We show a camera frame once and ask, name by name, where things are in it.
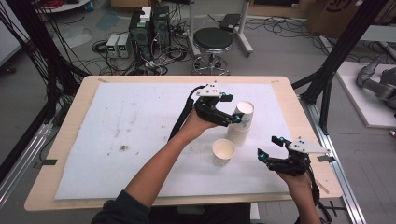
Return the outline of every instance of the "hand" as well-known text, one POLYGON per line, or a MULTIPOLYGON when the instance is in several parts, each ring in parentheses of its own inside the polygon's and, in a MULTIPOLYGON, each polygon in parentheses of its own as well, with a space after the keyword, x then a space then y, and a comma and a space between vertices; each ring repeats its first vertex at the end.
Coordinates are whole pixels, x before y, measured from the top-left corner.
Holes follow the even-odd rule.
POLYGON ((215 123, 199 118, 195 109, 193 109, 177 134, 180 134, 187 140, 192 141, 199 137, 205 130, 217 126, 218 125, 215 123))
POLYGON ((293 200, 297 203, 303 202, 304 200, 312 201, 312 193, 311 193, 311 179, 309 178, 307 173, 303 175, 286 175, 283 173, 276 172, 288 185, 289 192, 293 200), (310 194, 310 199, 302 198, 303 195, 308 196, 310 194))

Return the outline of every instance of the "cardboard box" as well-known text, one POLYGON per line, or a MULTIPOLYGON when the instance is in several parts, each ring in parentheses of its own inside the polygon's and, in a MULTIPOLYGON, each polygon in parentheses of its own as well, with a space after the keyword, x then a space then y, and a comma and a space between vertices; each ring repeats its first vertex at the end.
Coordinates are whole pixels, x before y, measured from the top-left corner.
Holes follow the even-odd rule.
POLYGON ((269 6, 250 4, 248 8, 248 15, 265 16, 265 17, 289 17, 289 18, 307 18, 309 11, 315 0, 300 0, 297 7, 284 7, 284 6, 269 6))
POLYGON ((338 38, 360 6, 358 0, 317 0, 306 19, 305 27, 313 35, 338 38))

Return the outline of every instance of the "gray floor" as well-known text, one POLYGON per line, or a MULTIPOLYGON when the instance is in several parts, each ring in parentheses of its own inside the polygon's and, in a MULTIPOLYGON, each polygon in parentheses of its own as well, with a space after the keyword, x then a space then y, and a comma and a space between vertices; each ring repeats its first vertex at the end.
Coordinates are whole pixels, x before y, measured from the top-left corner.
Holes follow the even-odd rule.
MULTIPOLYGON (((91 51, 92 43, 105 39, 111 32, 127 31, 128 20, 117 19, 108 10, 95 10, 87 13, 73 10, 73 13, 61 13, 58 21, 76 21, 73 23, 84 26, 92 33, 92 40, 74 48, 81 60, 96 58, 91 51)), ((215 26, 208 17, 197 19, 195 27, 215 26)), ((262 27, 249 29, 245 34, 254 53, 246 57, 241 46, 235 41, 233 49, 224 53, 232 76, 285 76, 290 82, 306 77, 322 65, 326 55, 321 49, 314 47, 313 40, 304 37, 280 37, 262 27)), ((375 52, 359 45, 354 53, 360 56, 373 57, 375 52)), ((0 74, 0 161, 9 151, 46 102, 45 85, 27 56, 20 52, 11 59, 17 68, 15 74, 0 74)), ((100 69, 95 64, 88 65, 93 74, 100 69)), ((191 61, 173 63, 167 66, 167 75, 189 75, 191 61)), ((304 92, 305 87, 296 90, 304 92)), ((332 87, 332 100, 329 111, 329 132, 340 161, 344 167, 355 196, 359 202, 367 223, 392 223, 396 218, 396 140, 389 137, 386 129, 366 128, 356 109, 337 78, 332 87)), ((67 210, 56 212, 26 212, 24 201, 34 184, 39 170, 33 164, 23 179, 14 189, 6 204, 0 210, 0 223, 89 223, 98 209, 67 210)), ((332 200, 334 206, 344 207, 341 199, 332 200)), ((297 211, 293 202, 259 203, 263 223, 293 223, 297 211)), ((347 213, 337 211, 337 216, 330 212, 334 223, 348 223, 347 213)))

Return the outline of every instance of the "black stool seat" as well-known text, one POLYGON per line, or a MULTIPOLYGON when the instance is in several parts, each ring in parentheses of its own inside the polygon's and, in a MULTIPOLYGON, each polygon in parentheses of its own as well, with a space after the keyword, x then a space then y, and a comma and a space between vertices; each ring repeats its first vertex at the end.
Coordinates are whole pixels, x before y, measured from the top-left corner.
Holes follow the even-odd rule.
POLYGON ((227 31, 215 27, 195 32, 193 40, 195 45, 208 50, 224 50, 233 43, 233 37, 227 31))

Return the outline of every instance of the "white paper cup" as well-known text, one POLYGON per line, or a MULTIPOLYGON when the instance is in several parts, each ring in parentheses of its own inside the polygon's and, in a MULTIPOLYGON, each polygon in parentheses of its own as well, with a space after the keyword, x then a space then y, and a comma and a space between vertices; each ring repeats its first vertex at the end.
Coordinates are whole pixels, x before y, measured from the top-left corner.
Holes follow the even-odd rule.
POLYGON ((234 126, 229 125, 225 138, 233 142, 236 147, 240 147, 246 142, 249 132, 250 127, 245 130, 237 130, 234 126))
POLYGON ((227 164, 235 153, 235 146, 227 139, 218 139, 212 145, 213 163, 217 166, 227 164))
POLYGON ((237 130, 246 130, 250 128, 254 114, 254 105, 249 101, 239 102, 234 113, 244 113, 240 123, 231 124, 237 130))

